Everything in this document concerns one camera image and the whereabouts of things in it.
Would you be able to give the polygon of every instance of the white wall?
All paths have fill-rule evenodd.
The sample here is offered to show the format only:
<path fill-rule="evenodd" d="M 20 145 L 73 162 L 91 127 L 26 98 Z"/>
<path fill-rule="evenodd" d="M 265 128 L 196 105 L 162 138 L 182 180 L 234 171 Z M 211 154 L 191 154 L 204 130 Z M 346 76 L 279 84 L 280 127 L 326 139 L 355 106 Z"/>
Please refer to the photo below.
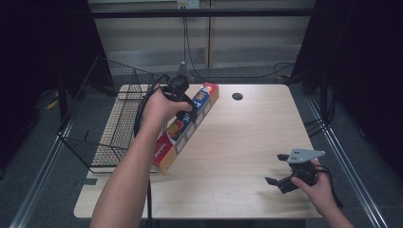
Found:
<path fill-rule="evenodd" d="M 175 9 L 176 1 L 89 0 L 93 10 Z M 207 9 L 311 9 L 315 0 L 201 1 Z M 309 17 L 187 18 L 196 68 L 272 66 L 294 62 Z M 96 19 L 110 60 L 154 72 L 176 70 L 183 61 L 182 18 Z M 190 59 L 186 52 L 186 62 Z"/>

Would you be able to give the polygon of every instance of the wooden table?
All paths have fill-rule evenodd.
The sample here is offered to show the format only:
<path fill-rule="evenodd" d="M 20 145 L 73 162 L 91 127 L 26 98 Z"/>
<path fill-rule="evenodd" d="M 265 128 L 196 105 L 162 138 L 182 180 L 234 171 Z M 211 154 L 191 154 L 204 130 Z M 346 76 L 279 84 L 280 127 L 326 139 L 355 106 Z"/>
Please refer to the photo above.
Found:
<path fill-rule="evenodd" d="M 193 97 L 200 85 L 191 85 Z M 241 93 L 236 101 L 232 94 Z M 300 191 L 281 194 L 264 177 L 291 174 L 277 154 L 312 149 L 297 107 L 285 85 L 220 85 L 220 97 L 166 176 L 152 173 L 155 219 L 307 219 L 318 218 Z M 74 209 L 91 218 L 109 177 L 94 175 Z M 146 206 L 143 217 L 146 218 Z"/>

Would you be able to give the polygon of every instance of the cable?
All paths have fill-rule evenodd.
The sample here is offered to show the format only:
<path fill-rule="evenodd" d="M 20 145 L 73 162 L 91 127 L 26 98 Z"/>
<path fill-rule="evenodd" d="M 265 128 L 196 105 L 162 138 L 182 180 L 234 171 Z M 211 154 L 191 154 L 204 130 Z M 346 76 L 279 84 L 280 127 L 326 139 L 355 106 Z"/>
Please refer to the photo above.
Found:
<path fill-rule="evenodd" d="M 273 66 L 273 71 L 276 73 L 276 78 L 275 78 L 275 81 L 273 82 L 273 84 L 276 84 L 276 83 L 277 83 L 277 80 L 278 80 L 278 75 L 277 75 L 277 71 L 276 71 L 276 66 L 278 66 L 278 65 L 287 65 L 287 66 L 291 65 L 291 66 L 293 66 L 293 65 L 295 65 L 295 64 L 294 64 L 294 63 L 276 63 L 276 64 Z"/>
<path fill-rule="evenodd" d="M 196 70 L 195 65 L 193 63 L 193 58 L 192 58 L 192 54 L 190 52 L 190 44 L 189 44 L 189 36 L 188 36 L 188 29 L 187 29 L 187 21 L 186 18 L 183 17 L 183 30 L 184 30 L 184 40 L 185 40 L 185 44 L 184 44 L 184 49 L 186 49 L 186 43 L 187 43 L 187 50 L 189 53 L 189 58 L 190 58 L 190 62 L 192 64 L 193 70 L 195 71 L 196 75 L 193 74 L 192 72 L 189 71 L 190 74 L 192 74 L 193 76 L 200 78 L 202 80 L 204 80 L 207 83 L 213 83 L 211 81 L 208 81 L 208 79 L 258 79 L 258 78 L 265 78 L 268 76 L 272 76 L 272 75 L 277 75 L 277 73 L 281 72 L 282 70 L 284 70 L 285 68 L 288 68 L 290 66 L 293 66 L 295 63 L 276 63 L 273 66 L 273 72 L 268 73 L 268 74 L 264 74 L 264 75 L 260 75 L 260 76 L 248 76 L 248 77 L 202 77 L 200 75 L 200 73 Z M 278 65 L 284 65 L 287 64 L 287 66 L 284 66 L 282 68 L 280 68 L 279 70 L 276 70 L 276 66 Z"/>
<path fill-rule="evenodd" d="M 335 94 L 335 92 L 333 91 L 333 96 L 332 96 L 332 100 L 330 101 L 330 104 L 329 104 L 329 107 L 328 107 L 328 111 L 327 111 L 327 113 L 328 113 L 328 122 L 325 124 L 325 125 L 323 125 L 319 130 L 317 130 L 317 131 L 315 131 L 314 133 L 312 133 L 312 134 L 310 134 L 309 135 L 309 137 L 313 137 L 313 136 L 315 136 L 317 133 L 319 133 L 320 131 L 322 131 L 323 129 L 325 129 L 326 127 L 328 127 L 329 125 L 330 125 L 330 123 L 332 122 L 332 120 L 334 119 L 334 117 L 335 117 L 335 113 L 336 113 L 336 94 Z M 310 122 L 308 122 L 308 124 L 309 123 L 312 123 L 312 122 L 318 122 L 314 127 L 312 127 L 311 129 L 309 129 L 309 130 L 307 130 L 307 132 L 310 132 L 311 130 L 313 130 L 314 128 L 316 128 L 318 125 L 321 125 L 321 122 L 320 121 L 323 121 L 325 118 L 324 117 L 321 117 L 321 118 L 319 118 L 319 119 L 316 119 L 316 120 L 314 120 L 314 121 L 310 121 Z"/>
<path fill-rule="evenodd" d="M 197 78 L 200 78 L 200 79 L 202 79 L 203 81 L 205 81 L 205 82 L 207 82 L 207 83 L 214 84 L 213 82 L 208 81 L 208 80 L 206 80 L 204 77 L 202 77 L 202 76 L 200 75 L 200 73 L 199 73 L 199 72 L 196 70 L 196 68 L 195 68 L 195 65 L 194 65 L 194 63 L 193 63 L 192 53 L 190 52 L 189 35 L 188 35 L 188 32 L 187 32 L 187 20 L 186 20 L 185 17 L 183 17 L 183 30 L 184 30 L 184 37 L 183 37 L 183 38 L 184 38 L 184 55 L 186 55 L 186 44 L 187 44 L 187 51 L 188 51 L 188 53 L 189 53 L 190 62 L 191 62 L 191 64 L 192 64 L 193 70 L 195 71 L 196 75 L 193 74 L 193 73 L 190 72 L 190 71 L 189 71 L 189 73 L 190 73 L 192 76 L 197 77 Z"/>

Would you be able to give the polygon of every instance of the human arm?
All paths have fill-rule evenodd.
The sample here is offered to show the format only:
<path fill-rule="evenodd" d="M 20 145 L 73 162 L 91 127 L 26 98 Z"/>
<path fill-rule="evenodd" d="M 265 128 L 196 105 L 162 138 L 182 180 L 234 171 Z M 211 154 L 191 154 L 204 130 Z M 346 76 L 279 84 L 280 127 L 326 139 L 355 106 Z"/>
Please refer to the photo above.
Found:
<path fill-rule="evenodd" d="M 149 98 L 143 125 L 107 181 L 95 206 L 90 227 L 136 227 L 142 217 L 151 161 L 163 126 L 188 103 L 168 101 L 160 89 Z"/>
<path fill-rule="evenodd" d="M 313 165 L 320 165 L 317 160 L 312 160 L 311 163 Z M 292 177 L 291 182 L 308 195 L 309 200 L 315 206 L 317 212 L 323 216 L 330 227 L 354 227 L 338 209 L 333 198 L 329 177 L 325 173 L 318 172 L 317 183 L 313 186 L 309 186 L 303 180 L 296 177 Z"/>

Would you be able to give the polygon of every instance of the power cord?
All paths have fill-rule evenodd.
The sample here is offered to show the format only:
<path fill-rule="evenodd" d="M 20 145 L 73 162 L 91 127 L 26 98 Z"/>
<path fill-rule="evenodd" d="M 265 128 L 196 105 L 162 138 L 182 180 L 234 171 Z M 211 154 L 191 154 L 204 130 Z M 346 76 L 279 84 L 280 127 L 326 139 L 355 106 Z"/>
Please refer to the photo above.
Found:
<path fill-rule="evenodd" d="M 311 134 L 309 135 L 309 137 L 315 136 L 317 133 L 319 133 L 320 131 L 322 131 L 322 130 L 325 129 L 326 127 L 328 127 L 328 126 L 330 125 L 330 123 L 332 122 L 332 120 L 334 119 L 334 117 L 335 117 L 335 112 L 336 112 L 336 94 L 335 94 L 335 92 L 333 91 L 333 93 L 332 93 L 332 100 L 330 101 L 330 104 L 329 104 L 329 107 L 328 107 L 328 111 L 327 111 L 327 113 L 328 113 L 327 118 L 321 117 L 321 118 L 319 118 L 319 119 L 316 119 L 316 120 L 313 120 L 313 121 L 304 123 L 304 124 L 312 124 L 312 123 L 317 122 L 316 125 L 314 125 L 313 127 L 311 127 L 310 129 L 307 130 L 307 132 L 310 132 L 310 131 L 312 131 L 313 129 L 315 129 L 315 128 L 317 128 L 318 126 L 320 126 L 320 125 L 321 125 L 321 122 L 322 122 L 323 120 L 326 120 L 326 119 L 328 120 L 327 123 L 325 123 L 325 125 L 321 126 L 320 129 L 317 130 L 317 131 L 315 131 L 314 133 L 311 133 Z"/>

